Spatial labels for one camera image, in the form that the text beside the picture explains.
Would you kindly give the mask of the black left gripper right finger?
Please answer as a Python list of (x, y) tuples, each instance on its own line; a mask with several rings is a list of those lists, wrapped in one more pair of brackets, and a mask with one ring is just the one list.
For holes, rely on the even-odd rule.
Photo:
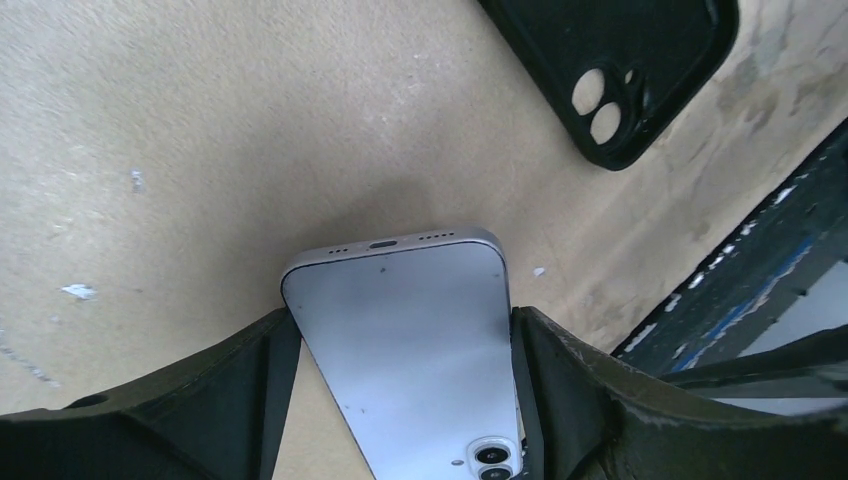
[(524, 479), (843, 479), (845, 406), (778, 415), (652, 377), (538, 309), (510, 316)]

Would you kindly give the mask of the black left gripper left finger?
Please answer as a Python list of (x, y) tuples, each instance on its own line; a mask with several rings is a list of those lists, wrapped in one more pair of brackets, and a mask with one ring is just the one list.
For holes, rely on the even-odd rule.
[(300, 332), (274, 310), (129, 383), (1, 418), (5, 479), (269, 479)]

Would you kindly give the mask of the silver-edged black-screen phone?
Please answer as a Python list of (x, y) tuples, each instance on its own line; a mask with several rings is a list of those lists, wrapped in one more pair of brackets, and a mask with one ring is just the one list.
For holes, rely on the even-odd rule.
[(493, 233), (305, 251), (280, 293), (374, 477), (521, 472), (509, 281)]

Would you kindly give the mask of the black phone case with cutout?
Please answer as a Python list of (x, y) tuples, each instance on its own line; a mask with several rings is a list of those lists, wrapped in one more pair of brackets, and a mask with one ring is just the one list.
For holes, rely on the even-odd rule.
[[(727, 58), (736, 40), (736, 1), (484, 1), (489, 19), (592, 164), (630, 167)], [(615, 104), (612, 137), (593, 138), (596, 113), (572, 97), (598, 71), (603, 106)]]

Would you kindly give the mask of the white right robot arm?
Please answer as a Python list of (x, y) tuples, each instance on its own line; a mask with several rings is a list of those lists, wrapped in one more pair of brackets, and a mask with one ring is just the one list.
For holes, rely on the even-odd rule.
[(678, 372), (660, 380), (709, 398), (847, 397), (847, 327), (767, 352)]

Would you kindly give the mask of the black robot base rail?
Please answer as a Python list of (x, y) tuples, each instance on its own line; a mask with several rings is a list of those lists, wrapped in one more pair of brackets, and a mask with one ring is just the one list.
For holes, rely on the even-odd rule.
[(733, 359), (846, 259), (841, 122), (612, 355), (656, 377)]

